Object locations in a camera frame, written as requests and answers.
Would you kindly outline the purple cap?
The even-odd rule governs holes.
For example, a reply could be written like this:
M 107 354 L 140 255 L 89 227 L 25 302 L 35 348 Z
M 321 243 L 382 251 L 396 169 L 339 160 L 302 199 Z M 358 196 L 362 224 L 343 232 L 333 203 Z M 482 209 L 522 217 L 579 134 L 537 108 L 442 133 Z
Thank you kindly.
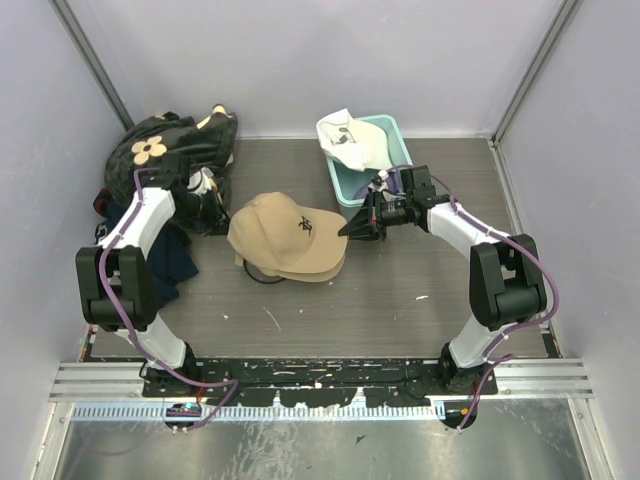
M 401 175 L 395 170 L 380 170 L 367 184 L 363 185 L 356 192 L 354 198 L 364 199 L 370 191 L 382 193 L 385 199 L 405 195 Z

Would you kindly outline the tan cap black logo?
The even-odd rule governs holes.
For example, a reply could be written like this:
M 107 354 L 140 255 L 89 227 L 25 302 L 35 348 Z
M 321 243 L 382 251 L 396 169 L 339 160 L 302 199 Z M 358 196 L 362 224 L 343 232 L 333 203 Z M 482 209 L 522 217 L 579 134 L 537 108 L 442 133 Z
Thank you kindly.
M 240 255 L 235 254 L 234 262 L 237 266 L 243 269 L 243 263 L 247 261 L 244 258 L 242 258 Z M 344 265 L 344 262 L 345 262 L 345 257 L 342 257 L 341 260 L 333 268 L 320 273 L 287 273 L 287 272 L 282 273 L 282 272 L 270 271 L 267 274 L 279 275 L 285 278 L 285 281 L 292 280 L 292 281 L 297 281 L 302 283 L 321 283 L 321 282 L 329 281 L 332 278 L 334 278 L 341 271 Z

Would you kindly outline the black floral fleece blanket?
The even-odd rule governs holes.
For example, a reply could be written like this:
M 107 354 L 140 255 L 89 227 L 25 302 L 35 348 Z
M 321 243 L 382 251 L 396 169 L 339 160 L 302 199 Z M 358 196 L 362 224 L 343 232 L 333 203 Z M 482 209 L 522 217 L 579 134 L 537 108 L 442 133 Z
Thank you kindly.
M 221 104 L 200 121 L 173 112 L 151 116 L 130 128 L 107 157 L 104 186 L 119 206 L 127 207 L 135 191 L 134 172 L 158 168 L 170 154 L 187 159 L 191 173 L 207 168 L 219 181 L 233 163 L 238 127 L 237 115 Z

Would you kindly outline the white cap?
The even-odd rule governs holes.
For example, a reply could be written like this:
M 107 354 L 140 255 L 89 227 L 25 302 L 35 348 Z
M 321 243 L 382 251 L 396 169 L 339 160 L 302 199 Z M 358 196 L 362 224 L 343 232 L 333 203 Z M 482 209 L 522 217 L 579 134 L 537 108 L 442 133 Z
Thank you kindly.
M 321 149 L 354 171 L 392 167 L 387 134 L 376 125 L 355 119 L 348 109 L 326 115 L 316 123 Z

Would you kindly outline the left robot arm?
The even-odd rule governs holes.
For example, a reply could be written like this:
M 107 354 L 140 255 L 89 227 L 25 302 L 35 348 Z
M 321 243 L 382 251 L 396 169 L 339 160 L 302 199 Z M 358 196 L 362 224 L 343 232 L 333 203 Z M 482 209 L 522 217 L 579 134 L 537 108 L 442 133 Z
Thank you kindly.
M 162 319 L 147 257 L 174 218 L 191 221 L 206 235 L 225 235 L 230 224 L 210 176 L 203 174 L 197 186 L 191 177 L 189 160 L 175 153 L 157 167 L 135 170 L 132 201 L 120 221 L 75 257 L 85 321 L 127 340 L 178 396 L 214 385 L 204 381 L 191 347 Z

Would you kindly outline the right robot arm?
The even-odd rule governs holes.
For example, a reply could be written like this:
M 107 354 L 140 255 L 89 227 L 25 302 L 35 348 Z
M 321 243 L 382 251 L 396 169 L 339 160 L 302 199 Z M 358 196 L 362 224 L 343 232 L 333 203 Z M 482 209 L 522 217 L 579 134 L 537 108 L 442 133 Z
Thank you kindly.
M 532 237 L 494 229 L 468 213 L 451 193 L 438 192 L 433 180 L 426 166 L 379 173 L 360 210 L 339 234 L 383 240 L 388 228 L 411 224 L 468 260 L 471 317 L 442 348 L 437 373 L 444 390 L 459 394 L 488 370 L 490 354 L 502 339 L 546 309 L 547 293 Z

